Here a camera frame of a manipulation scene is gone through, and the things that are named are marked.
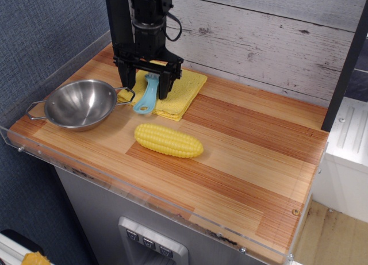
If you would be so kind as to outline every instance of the wooden board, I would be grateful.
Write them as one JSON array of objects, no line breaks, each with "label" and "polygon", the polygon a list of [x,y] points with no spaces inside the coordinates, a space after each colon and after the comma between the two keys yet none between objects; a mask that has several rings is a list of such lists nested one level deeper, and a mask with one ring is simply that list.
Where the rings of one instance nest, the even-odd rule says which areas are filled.
[{"label": "wooden board", "polygon": [[206,0],[355,32],[366,0]]},{"label": "wooden board", "polygon": [[[86,78],[121,86],[111,46],[67,82]],[[119,106],[87,132],[24,116],[8,137],[58,166],[108,182],[145,205],[221,233],[217,238],[224,243],[281,264],[300,220],[292,210],[303,209],[327,141],[328,133],[320,130],[325,113],[322,107],[208,76],[180,122]],[[193,135],[205,150],[181,159],[145,149],[133,137],[144,122]]]},{"label": "wooden board", "polygon": [[367,264],[368,223],[312,201],[295,260],[303,265]]},{"label": "wooden board", "polygon": [[[353,32],[201,0],[175,0],[167,47],[185,66],[328,106]],[[178,33],[168,20],[168,33]]]}]

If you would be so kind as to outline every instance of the black frame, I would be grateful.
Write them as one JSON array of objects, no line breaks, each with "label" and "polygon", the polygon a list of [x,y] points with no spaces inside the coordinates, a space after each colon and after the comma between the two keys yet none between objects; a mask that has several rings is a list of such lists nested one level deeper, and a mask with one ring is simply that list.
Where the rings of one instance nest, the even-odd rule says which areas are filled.
[{"label": "black frame", "polygon": [[364,5],[361,19],[359,20],[338,83],[336,85],[335,91],[333,92],[332,99],[329,103],[329,107],[321,127],[322,130],[324,131],[330,132],[332,129],[341,102],[344,98],[347,85],[351,78],[354,67],[358,61],[359,54],[361,52],[361,49],[363,48],[363,44],[364,41],[366,40],[367,34],[368,34],[368,0],[366,0],[366,4]]}]

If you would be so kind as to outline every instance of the screw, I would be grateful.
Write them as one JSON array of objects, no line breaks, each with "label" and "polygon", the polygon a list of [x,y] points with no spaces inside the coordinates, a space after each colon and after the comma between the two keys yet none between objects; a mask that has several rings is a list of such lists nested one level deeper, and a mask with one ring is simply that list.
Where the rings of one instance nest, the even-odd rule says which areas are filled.
[{"label": "screw", "polygon": [[292,214],[293,214],[293,215],[295,215],[295,216],[297,216],[297,215],[299,215],[299,214],[300,214],[300,211],[299,211],[299,210],[297,210],[297,209],[293,209],[293,210],[292,210]]}]

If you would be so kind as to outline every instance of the stainless steel bowl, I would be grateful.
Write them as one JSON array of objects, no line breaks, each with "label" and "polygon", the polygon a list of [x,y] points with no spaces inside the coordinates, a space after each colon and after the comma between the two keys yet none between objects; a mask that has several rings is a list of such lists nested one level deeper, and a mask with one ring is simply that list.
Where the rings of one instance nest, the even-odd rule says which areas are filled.
[{"label": "stainless steel bowl", "polygon": [[[116,90],[132,92],[130,101],[116,103]],[[95,80],[78,80],[55,90],[47,100],[32,103],[26,113],[31,120],[47,118],[51,123],[73,130],[89,130],[100,124],[118,105],[131,103],[135,93],[127,88],[114,89],[110,84]],[[45,102],[44,117],[29,114],[33,105]]]}]

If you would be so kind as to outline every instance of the wooden countertop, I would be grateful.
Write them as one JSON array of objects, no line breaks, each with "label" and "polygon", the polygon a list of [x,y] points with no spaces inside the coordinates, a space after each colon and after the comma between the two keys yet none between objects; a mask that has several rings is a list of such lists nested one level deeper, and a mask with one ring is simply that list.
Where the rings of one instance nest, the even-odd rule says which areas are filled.
[{"label": "wooden countertop", "polygon": [[[112,56],[106,47],[66,82],[93,78],[121,87]],[[326,109],[207,76],[180,122],[118,106],[85,132],[23,116],[10,128],[23,137],[8,135],[51,163],[119,187],[210,234],[221,233],[224,243],[281,264],[277,252],[289,253],[301,218],[292,211],[303,210],[327,141],[320,130]],[[144,122],[195,136],[203,154],[181,159],[141,147],[133,132]]]}]

